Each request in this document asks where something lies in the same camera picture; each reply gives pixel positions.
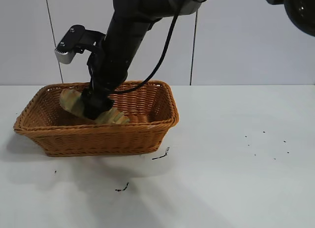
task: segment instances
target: wicker basket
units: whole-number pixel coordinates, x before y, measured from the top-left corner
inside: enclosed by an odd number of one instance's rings
[[[140,82],[125,82],[125,90]],[[124,126],[95,125],[77,118],[59,105],[62,89],[82,91],[87,83],[46,86],[29,102],[17,118],[14,130],[40,145],[48,156],[130,155],[156,151],[167,131],[178,123],[178,112],[170,87],[150,81],[123,95],[112,95],[115,107],[130,123]]]

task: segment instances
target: metal bracket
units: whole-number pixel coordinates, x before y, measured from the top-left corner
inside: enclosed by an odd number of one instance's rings
[[[63,64],[70,64],[75,54],[82,54],[84,50],[98,54],[103,51],[99,43],[105,36],[101,32],[86,30],[82,25],[74,25],[55,48],[57,60]]]

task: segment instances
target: black debris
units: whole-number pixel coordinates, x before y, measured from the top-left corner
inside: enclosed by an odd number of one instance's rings
[[[157,158],[152,158],[152,160],[156,160],[156,159],[160,159],[160,158],[164,158],[168,155],[168,151],[169,151],[169,147],[167,147],[167,149],[165,150],[165,154],[163,156],[157,157]]]
[[[126,186],[122,190],[115,190],[117,192],[125,191],[128,188],[129,182],[126,184]]]

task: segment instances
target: white tabletop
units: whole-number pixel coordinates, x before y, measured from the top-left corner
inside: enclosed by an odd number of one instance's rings
[[[1,228],[315,227],[315,86],[173,87],[157,152],[83,158],[13,132],[38,89],[0,87]]]

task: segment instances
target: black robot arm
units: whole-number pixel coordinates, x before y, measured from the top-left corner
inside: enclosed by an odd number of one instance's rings
[[[90,87],[82,93],[84,115],[95,119],[109,110],[108,96],[127,78],[127,70],[146,32],[163,17],[189,15],[206,0],[113,0],[114,15],[107,34],[85,30],[76,25],[69,29],[55,49],[60,62],[68,64],[76,53],[91,51],[87,65]],[[293,23],[315,35],[315,0],[267,0],[283,4]]]

